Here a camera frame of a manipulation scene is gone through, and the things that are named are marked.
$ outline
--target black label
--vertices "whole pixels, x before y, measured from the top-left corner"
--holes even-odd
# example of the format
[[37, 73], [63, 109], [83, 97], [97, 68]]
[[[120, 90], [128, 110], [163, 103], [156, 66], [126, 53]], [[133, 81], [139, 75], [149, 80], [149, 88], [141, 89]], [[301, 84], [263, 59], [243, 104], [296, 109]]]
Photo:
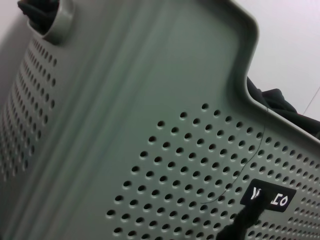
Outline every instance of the black label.
[[281, 213], [283, 213], [287, 209], [297, 192], [297, 190], [288, 187], [279, 186], [258, 179], [253, 179], [249, 187], [246, 189], [240, 201], [240, 204], [247, 205], [251, 200], [259, 195], [261, 190], [274, 193], [275, 195], [274, 199], [270, 202], [269, 206], [266, 209]]

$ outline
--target perforated plastic panel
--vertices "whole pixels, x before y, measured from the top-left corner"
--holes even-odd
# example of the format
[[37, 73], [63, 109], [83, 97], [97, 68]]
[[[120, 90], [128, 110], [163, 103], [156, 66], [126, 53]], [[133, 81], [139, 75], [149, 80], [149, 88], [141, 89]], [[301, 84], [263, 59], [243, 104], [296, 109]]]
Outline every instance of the perforated plastic panel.
[[75, 2], [67, 41], [30, 43], [2, 111], [4, 239], [215, 239], [253, 179], [297, 192], [247, 239], [319, 238], [319, 142], [248, 96], [246, 13]]

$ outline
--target printed logo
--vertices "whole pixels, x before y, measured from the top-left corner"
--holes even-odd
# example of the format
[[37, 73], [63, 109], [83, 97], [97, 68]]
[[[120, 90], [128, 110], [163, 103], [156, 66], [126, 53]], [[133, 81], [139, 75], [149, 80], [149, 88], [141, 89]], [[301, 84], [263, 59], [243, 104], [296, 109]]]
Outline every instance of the printed logo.
[[282, 213], [287, 209], [297, 192], [295, 189], [253, 179], [245, 191], [240, 203], [242, 205], [247, 205], [250, 201], [259, 196], [261, 189], [274, 193], [275, 195], [267, 209]]

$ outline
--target laundry basket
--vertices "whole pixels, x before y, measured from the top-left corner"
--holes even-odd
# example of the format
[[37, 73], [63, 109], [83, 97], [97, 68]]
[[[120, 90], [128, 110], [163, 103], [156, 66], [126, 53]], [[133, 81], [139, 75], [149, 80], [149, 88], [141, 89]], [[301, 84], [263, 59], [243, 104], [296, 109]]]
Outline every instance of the laundry basket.
[[211, 240], [263, 188], [246, 239], [319, 238], [319, 141], [249, 96], [251, 16], [73, 3], [59, 44], [34, 30], [1, 112], [3, 240]]

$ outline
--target black fabric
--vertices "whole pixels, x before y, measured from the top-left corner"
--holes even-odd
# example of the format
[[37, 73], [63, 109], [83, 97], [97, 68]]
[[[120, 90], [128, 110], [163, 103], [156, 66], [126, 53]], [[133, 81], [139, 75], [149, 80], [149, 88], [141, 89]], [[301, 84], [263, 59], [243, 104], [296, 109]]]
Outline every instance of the black fabric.
[[320, 139], [320, 122], [297, 113], [297, 110], [285, 100], [279, 89], [262, 92], [249, 78], [247, 78], [247, 88], [254, 100]]

